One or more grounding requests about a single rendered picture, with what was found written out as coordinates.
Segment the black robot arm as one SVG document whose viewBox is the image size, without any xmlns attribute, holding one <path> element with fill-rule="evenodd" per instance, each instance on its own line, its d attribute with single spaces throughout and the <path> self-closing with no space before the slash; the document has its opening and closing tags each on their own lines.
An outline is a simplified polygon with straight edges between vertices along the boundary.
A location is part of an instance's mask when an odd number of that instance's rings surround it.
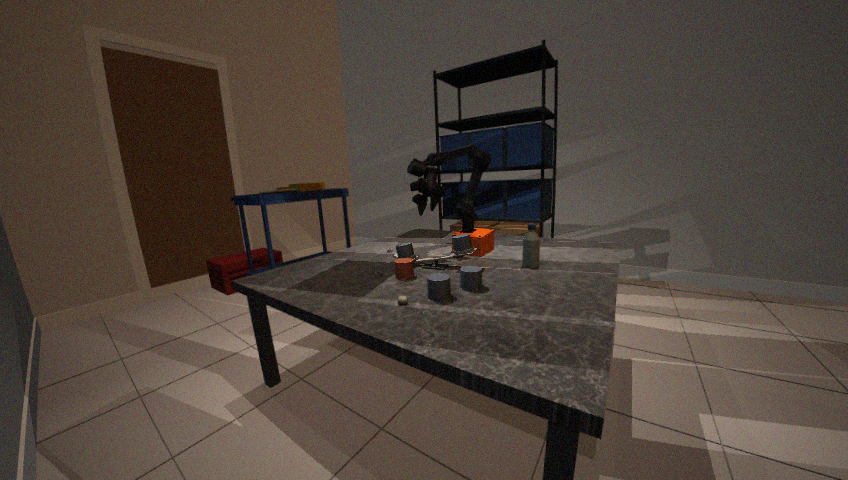
<svg viewBox="0 0 848 480">
<path fill-rule="evenodd" d="M 473 160 L 473 172 L 467 186 L 464 198 L 462 200 L 458 200 L 456 208 L 456 213 L 459 215 L 459 218 L 462 219 L 463 230 L 460 232 L 465 233 L 473 233 L 477 229 L 474 229 L 474 220 L 477 220 L 478 215 L 473 211 L 474 209 L 474 197 L 479 186 L 481 177 L 483 172 L 487 169 L 491 157 L 488 153 L 476 148 L 474 145 L 466 145 L 465 147 L 461 147 L 455 150 L 451 150 L 443 153 L 433 153 L 429 154 L 428 157 L 420 161 L 416 158 L 412 158 L 412 161 L 408 165 L 407 172 L 413 174 L 415 176 L 421 177 L 424 175 L 425 177 L 432 177 L 437 179 L 437 175 L 442 171 L 438 168 L 432 166 L 439 166 L 448 160 L 452 160 L 458 157 L 462 157 L 468 155 Z M 431 167 L 428 167 L 431 165 Z M 428 189 L 428 180 L 419 178 L 417 181 L 412 182 L 410 184 L 411 191 L 418 191 Z"/>
</svg>

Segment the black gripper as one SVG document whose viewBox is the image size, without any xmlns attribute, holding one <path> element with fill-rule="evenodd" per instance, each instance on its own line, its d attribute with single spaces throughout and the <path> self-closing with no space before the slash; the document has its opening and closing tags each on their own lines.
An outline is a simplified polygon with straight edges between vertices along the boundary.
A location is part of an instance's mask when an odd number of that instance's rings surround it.
<svg viewBox="0 0 848 480">
<path fill-rule="evenodd" d="M 422 216 L 426 208 L 428 201 L 427 197 L 430 196 L 430 210 L 433 211 L 446 191 L 443 186 L 438 185 L 438 182 L 436 182 L 435 178 L 425 177 L 424 179 L 428 180 L 428 189 L 425 189 L 424 187 L 422 190 L 420 190 L 420 193 L 423 193 L 422 195 L 417 194 L 412 198 L 412 201 L 418 206 L 420 216 Z"/>
</svg>

